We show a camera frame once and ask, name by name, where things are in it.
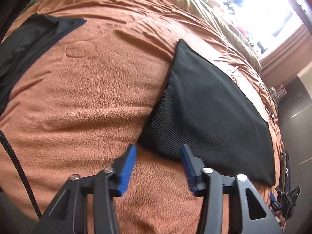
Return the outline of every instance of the bed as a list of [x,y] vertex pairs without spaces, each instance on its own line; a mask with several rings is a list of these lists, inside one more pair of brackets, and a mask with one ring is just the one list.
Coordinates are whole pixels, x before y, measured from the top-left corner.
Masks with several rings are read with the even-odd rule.
[[[87,21],[24,73],[0,117],[41,211],[72,173],[95,174],[136,141],[160,98],[180,38],[226,73],[268,122],[276,184],[254,185],[269,205],[283,152],[275,106],[256,55],[211,7],[201,0],[39,0],[5,38],[35,13]],[[1,188],[36,219],[3,150],[0,159]],[[121,233],[194,233],[202,200],[188,191],[180,163],[138,146],[130,187],[115,205]],[[227,196],[223,214],[227,233]]]

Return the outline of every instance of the black mesh fabric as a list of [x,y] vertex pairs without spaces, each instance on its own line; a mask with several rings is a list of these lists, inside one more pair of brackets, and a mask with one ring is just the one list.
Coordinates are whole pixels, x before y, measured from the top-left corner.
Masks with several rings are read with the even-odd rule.
[[32,64],[84,23],[83,18],[34,14],[0,43],[0,115],[11,90]]
[[184,40],[138,143],[178,161],[179,147],[188,144],[194,156],[223,175],[244,173],[252,181],[275,184],[267,122],[227,74]]

